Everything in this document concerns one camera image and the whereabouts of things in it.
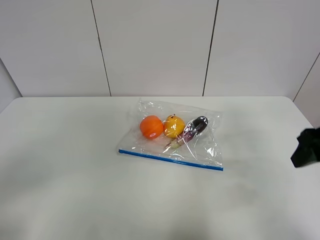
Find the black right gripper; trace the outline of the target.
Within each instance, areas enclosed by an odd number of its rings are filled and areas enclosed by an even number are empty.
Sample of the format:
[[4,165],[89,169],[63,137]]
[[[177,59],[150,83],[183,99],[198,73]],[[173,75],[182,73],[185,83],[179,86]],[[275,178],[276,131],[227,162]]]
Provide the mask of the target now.
[[290,158],[295,168],[320,161],[320,128],[306,128],[297,141],[298,146]]

